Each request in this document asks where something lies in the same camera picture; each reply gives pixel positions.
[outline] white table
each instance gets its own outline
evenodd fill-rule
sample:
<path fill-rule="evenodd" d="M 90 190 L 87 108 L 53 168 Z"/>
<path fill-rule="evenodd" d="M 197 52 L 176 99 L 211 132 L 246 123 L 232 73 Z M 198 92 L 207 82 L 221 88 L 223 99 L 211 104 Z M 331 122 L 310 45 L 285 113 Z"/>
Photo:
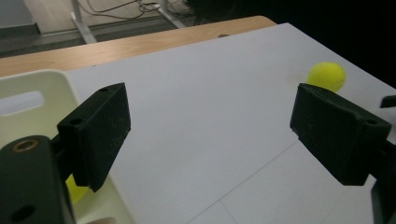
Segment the white table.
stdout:
<path fill-rule="evenodd" d="M 394 123 L 378 106 L 396 90 L 289 24 L 67 74 L 81 101 L 127 86 L 132 131 L 111 179 L 135 223 L 372 223 L 374 179 L 342 186 L 289 127 L 322 61 L 346 69 L 340 95 Z"/>

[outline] yellow ball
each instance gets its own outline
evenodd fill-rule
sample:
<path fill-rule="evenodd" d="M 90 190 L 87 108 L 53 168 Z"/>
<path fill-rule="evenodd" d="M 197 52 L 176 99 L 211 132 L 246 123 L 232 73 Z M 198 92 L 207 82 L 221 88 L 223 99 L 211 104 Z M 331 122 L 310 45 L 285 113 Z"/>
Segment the yellow ball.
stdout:
<path fill-rule="evenodd" d="M 346 78 L 347 74 L 340 64 L 322 62 L 311 68 L 306 83 L 329 91 L 338 91 L 343 87 Z"/>

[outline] white container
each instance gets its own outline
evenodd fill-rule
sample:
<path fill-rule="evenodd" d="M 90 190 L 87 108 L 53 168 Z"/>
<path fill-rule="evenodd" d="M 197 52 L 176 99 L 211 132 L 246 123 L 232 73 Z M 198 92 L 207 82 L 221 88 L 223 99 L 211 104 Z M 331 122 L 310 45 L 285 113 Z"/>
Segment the white container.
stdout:
<path fill-rule="evenodd" d="M 53 138 L 58 133 L 56 125 L 77 106 L 75 92 L 62 71 L 39 70 L 0 78 L 0 148 L 28 135 Z M 96 193 L 89 190 L 74 209 L 78 223 L 105 217 L 133 223 L 111 178 Z"/>

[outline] wooden table edge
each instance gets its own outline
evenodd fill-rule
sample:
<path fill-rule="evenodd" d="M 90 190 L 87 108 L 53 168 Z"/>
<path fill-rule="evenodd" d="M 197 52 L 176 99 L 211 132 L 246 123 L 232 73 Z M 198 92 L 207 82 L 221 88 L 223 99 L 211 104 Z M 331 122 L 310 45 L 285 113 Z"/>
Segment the wooden table edge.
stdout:
<path fill-rule="evenodd" d="M 41 69 L 73 70 L 274 25 L 268 18 L 255 16 L 8 57 L 0 59 L 0 77 Z"/>

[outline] tennis ball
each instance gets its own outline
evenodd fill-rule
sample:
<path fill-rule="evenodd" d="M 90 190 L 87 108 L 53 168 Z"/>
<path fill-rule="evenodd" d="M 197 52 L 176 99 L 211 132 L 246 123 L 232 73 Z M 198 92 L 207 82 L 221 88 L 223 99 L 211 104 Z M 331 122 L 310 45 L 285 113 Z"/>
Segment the tennis ball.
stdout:
<path fill-rule="evenodd" d="M 88 191 L 88 187 L 79 187 L 76 185 L 73 175 L 70 175 L 69 178 L 66 179 L 66 186 L 69 189 L 72 204 L 77 203 Z"/>
<path fill-rule="evenodd" d="M 322 62 L 311 68 L 306 83 L 329 91 L 338 91 L 343 87 L 346 78 L 347 74 L 340 64 Z"/>

